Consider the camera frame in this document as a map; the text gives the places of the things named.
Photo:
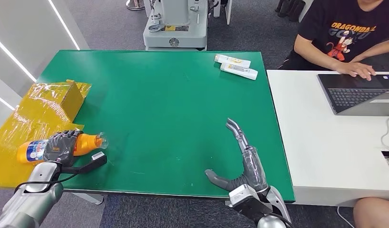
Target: led light strip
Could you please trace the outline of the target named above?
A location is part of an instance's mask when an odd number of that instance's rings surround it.
[[[74,45],[76,46],[77,50],[80,51],[80,47],[78,46],[76,40],[74,39],[73,35],[71,34],[70,30],[67,28],[67,25],[64,23],[63,18],[61,18],[60,14],[57,11],[57,8],[53,4],[52,0],[48,0],[50,5],[52,6],[54,12],[56,13],[58,19],[60,20],[61,24],[63,25],[64,29],[66,30],[68,36],[70,37],[71,41],[73,41]]]
[[[10,51],[8,51],[8,49],[7,49],[1,42],[0,42],[0,48],[1,48],[1,50],[3,50],[3,51],[7,54],[7,56],[9,56],[9,57],[12,59],[12,61],[14,61],[15,64],[17,64],[17,65],[21,68],[21,70],[22,70],[26,75],[28,75],[28,77],[29,77],[30,79],[32,79],[33,82],[36,82],[36,78],[35,78],[34,76],[32,76],[32,74],[24,67],[24,65],[22,65],[22,64],[18,61],[18,59],[15,58],[15,56],[14,56]]]
[[[8,104],[5,100],[3,100],[3,98],[0,97],[0,101],[5,104],[8,108],[10,108],[11,110],[15,110],[15,108],[13,106],[11,106],[10,104]]]

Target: black cable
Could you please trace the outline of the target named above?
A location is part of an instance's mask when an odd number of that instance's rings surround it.
[[[208,12],[210,13],[210,11],[211,11],[212,9],[214,9],[215,7],[217,7],[218,4],[220,4],[219,1],[218,1],[215,5],[213,5],[211,8],[209,7]]]
[[[14,191],[14,194],[18,191],[18,189],[21,187],[21,185],[24,185],[24,184],[56,184],[56,183],[61,183],[61,182],[64,182],[64,181],[68,181],[70,180],[71,178],[77,176],[78,173],[75,173],[67,178],[64,178],[62,180],[54,180],[54,181],[27,181],[27,182],[24,182],[24,183],[21,183],[19,184],[17,187],[15,187],[15,191]]]
[[[275,216],[277,218],[279,218],[281,221],[283,221],[285,223],[286,226],[288,226],[289,228],[295,228],[291,223],[290,221],[288,221],[287,219],[285,219],[283,216],[281,215],[278,215],[276,213],[270,213],[269,215],[272,215],[272,216]]]

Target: person's leg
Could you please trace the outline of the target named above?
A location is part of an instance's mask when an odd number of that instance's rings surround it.
[[[389,228],[389,201],[384,199],[360,199],[353,214],[356,228]]]

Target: plastic bottle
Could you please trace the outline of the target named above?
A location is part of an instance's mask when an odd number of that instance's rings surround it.
[[[233,64],[228,64],[228,63],[223,63],[221,64],[220,69],[225,72],[229,72],[232,74],[236,74],[242,77],[246,77],[251,80],[256,80],[257,77],[257,71],[253,69],[247,69],[241,66],[233,65]]]
[[[40,163],[43,161],[43,152],[48,140],[36,140],[25,142],[19,146],[17,151],[17,160],[20,163]],[[103,132],[98,135],[81,134],[77,137],[74,147],[74,156],[81,156],[91,152],[96,148],[106,149],[107,139]]]

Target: white wall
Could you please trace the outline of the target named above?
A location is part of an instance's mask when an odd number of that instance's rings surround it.
[[[21,97],[1,80],[0,80],[0,97],[14,108],[21,101]],[[0,101],[0,127],[11,113],[12,110]]]
[[[63,0],[52,1],[79,48],[89,49]],[[35,78],[58,50],[76,49],[49,0],[0,0],[0,42]],[[33,83],[1,48],[0,81],[15,92],[19,100]],[[0,91],[1,97],[11,97],[10,94],[8,90]]]

